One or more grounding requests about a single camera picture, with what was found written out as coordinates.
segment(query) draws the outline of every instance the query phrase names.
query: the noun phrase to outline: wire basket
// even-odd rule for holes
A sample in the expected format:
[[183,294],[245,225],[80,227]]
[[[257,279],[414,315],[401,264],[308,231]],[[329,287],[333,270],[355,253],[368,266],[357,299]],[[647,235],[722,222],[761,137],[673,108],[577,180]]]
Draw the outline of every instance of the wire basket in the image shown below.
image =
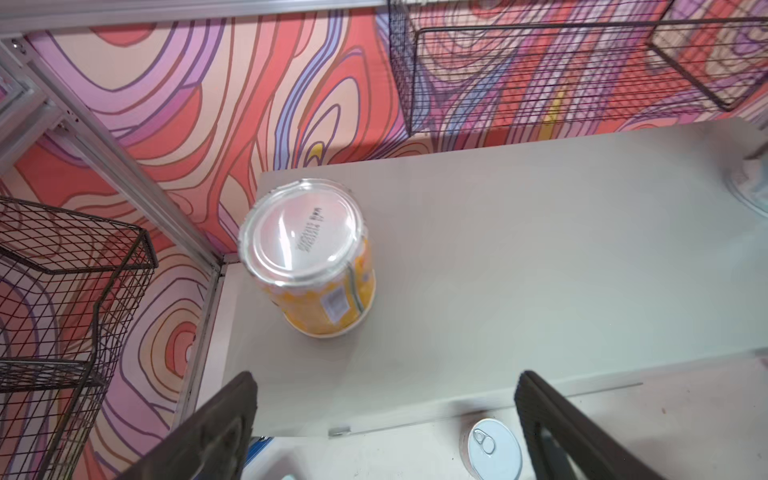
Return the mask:
[[389,3],[410,134],[733,110],[768,71],[764,0]]
[[0,197],[0,477],[71,477],[156,267],[140,227]]

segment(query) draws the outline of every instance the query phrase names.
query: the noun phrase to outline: tin can lid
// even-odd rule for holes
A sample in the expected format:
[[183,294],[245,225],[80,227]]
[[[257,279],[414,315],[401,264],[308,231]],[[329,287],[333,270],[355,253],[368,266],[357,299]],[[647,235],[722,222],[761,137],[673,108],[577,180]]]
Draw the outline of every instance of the tin can lid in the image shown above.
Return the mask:
[[520,476],[520,445],[503,423],[480,420],[472,426],[467,442],[469,461],[483,480],[517,480]]
[[259,200],[240,228],[240,260],[258,279],[308,286],[338,276],[363,236],[362,212],[342,184],[307,178]]

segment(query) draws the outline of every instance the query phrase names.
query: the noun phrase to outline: tin can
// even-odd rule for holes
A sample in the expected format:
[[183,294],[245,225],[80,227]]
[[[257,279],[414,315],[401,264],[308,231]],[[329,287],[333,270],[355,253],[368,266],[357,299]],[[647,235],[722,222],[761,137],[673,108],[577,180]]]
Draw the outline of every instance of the tin can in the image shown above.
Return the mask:
[[483,419],[466,429],[459,445],[464,466],[478,480],[517,480],[522,471],[520,444],[506,425]]
[[312,178],[272,190],[246,216],[239,240],[241,261],[301,333],[338,336],[370,310],[368,231],[342,184]]
[[725,181],[742,204],[768,217],[768,155],[739,162]]

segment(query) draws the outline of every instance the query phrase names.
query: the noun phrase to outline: white floor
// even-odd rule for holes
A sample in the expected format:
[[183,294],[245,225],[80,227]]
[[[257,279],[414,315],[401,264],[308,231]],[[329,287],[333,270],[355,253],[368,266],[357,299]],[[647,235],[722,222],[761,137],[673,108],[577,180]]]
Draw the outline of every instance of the white floor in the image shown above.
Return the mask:
[[[768,479],[768,359],[659,376],[571,401],[669,480]],[[534,479],[517,412],[488,416],[518,437],[525,461],[521,479]],[[469,480],[458,456],[461,424],[445,419],[336,439],[274,439],[243,478]]]

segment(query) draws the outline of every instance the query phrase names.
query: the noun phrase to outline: white object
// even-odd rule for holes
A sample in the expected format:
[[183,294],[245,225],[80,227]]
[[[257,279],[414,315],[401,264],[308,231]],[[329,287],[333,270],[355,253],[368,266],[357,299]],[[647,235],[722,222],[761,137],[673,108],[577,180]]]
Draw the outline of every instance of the white object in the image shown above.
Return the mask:
[[517,480],[522,453],[517,439],[504,423],[483,419],[462,435],[464,466],[478,480]]
[[524,369],[572,395],[752,355],[768,222],[717,164],[762,138],[730,119],[264,174],[355,191],[376,304],[319,342],[230,266],[199,401],[247,369],[254,434],[327,435],[510,406]]

